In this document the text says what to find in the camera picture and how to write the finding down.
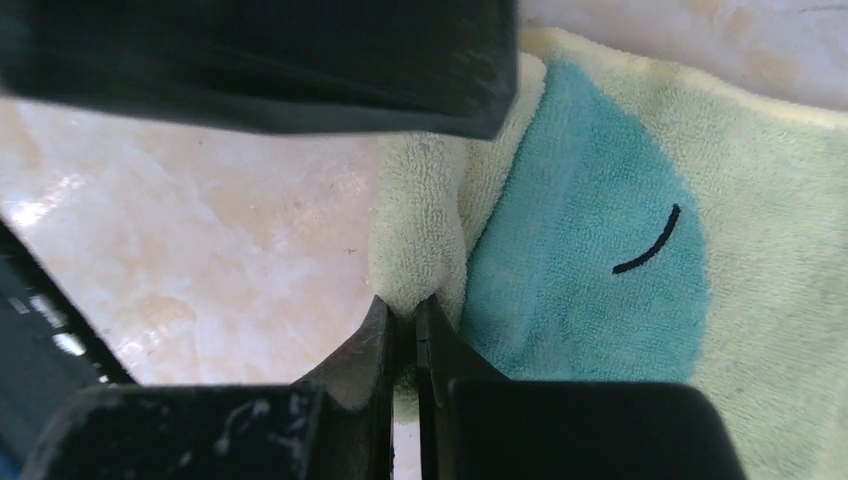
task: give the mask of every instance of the terry cloth fabric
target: terry cloth fabric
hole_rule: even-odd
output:
[[[522,49],[545,92],[468,261],[460,334],[516,379],[692,383],[752,480],[848,478],[848,115],[561,30]],[[462,291],[442,291],[452,312]]]
[[[544,91],[545,66],[518,62],[518,91],[494,141],[414,133],[380,139],[369,277],[401,318],[433,293],[456,327],[465,296],[466,259],[483,232],[515,151]],[[400,372],[395,415],[417,418],[414,364]]]

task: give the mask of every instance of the marble floor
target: marble floor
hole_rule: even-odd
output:
[[[848,2],[526,0],[525,23],[848,110]],[[145,383],[288,382],[370,302],[373,137],[0,102],[2,215]],[[414,426],[396,478],[415,478]]]

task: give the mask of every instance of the black plastic part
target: black plastic part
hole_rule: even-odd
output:
[[[457,471],[460,459],[450,386],[462,379],[504,383],[506,388],[512,388],[513,384],[459,338],[435,296],[415,309],[415,325],[421,478],[462,478]]]
[[[77,394],[21,480],[308,478],[320,388],[101,387]]]
[[[394,323],[375,298],[359,330],[291,386],[81,392],[21,480],[388,480]]]
[[[745,479],[718,413],[691,387],[464,381],[451,400],[464,480]]]
[[[7,93],[258,133],[493,138],[514,0],[4,0]]]
[[[60,349],[57,341],[62,335],[72,338],[84,353]],[[0,463],[4,470],[23,465],[44,426],[71,395],[103,381],[133,383],[103,340],[0,219]]]
[[[333,399],[309,479],[391,478],[396,332],[396,318],[374,297],[362,326],[295,383],[324,388]]]

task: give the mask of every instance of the black curved line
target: black curved line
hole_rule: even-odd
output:
[[[624,262],[620,265],[616,265],[612,269],[613,275],[618,275],[619,273],[624,273],[628,270],[633,270],[634,268],[642,265],[651,259],[654,255],[659,253],[662,250],[662,247],[665,245],[665,242],[671,237],[671,232],[674,231],[674,226],[677,225],[677,219],[680,217],[680,206],[676,203],[671,207],[671,214],[668,216],[668,221],[665,224],[665,228],[663,228],[663,233],[660,234],[657,241],[648,249],[647,252],[639,255],[638,257],[630,260],[629,262]]]

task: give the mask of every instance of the cartoon face print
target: cartoon face print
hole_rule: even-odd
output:
[[[515,379],[685,382],[709,304],[692,193],[638,118],[548,67],[469,259],[460,334]]]

